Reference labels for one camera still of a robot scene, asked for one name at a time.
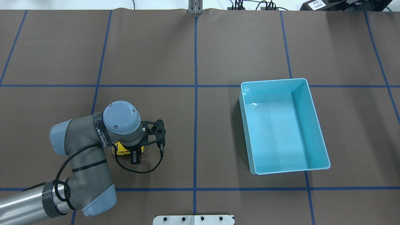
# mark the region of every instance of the yellow object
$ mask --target yellow object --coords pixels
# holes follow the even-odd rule
[[[117,155],[128,155],[130,154],[130,151],[126,148],[124,148],[124,146],[120,143],[117,142],[115,143],[115,145],[117,146]]]

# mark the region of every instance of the gray robot arm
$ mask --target gray robot arm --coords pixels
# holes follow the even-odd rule
[[[50,141],[57,154],[71,156],[87,148],[70,160],[73,176],[63,180],[68,188],[48,181],[0,199],[0,224],[33,224],[76,209],[85,216],[109,210],[116,203],[116,193],[103,147],[111,146],[113,141],[137,146],[143,137],[147,138],[146,128],[139,113],[124,101],[113,102],[104,112],[53,126]],[[55,187],[61,198],[56,196]]]

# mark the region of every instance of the metallic cylinder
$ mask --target metallic cylinder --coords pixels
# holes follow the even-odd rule
[[[64,187],[58,187],[64,197]],[[0,199],[0,224],[28,225],[49,219],[42,204],[43,186],[19,192],[18,194]],[[61,202],[53,188],[54,204],[61,213],[71,212],[66,202]]]

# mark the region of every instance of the blue plastic bin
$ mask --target blue plastic bin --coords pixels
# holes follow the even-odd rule
[[[252,174],[330,168],[306,79],[243,82],[239,102]]]

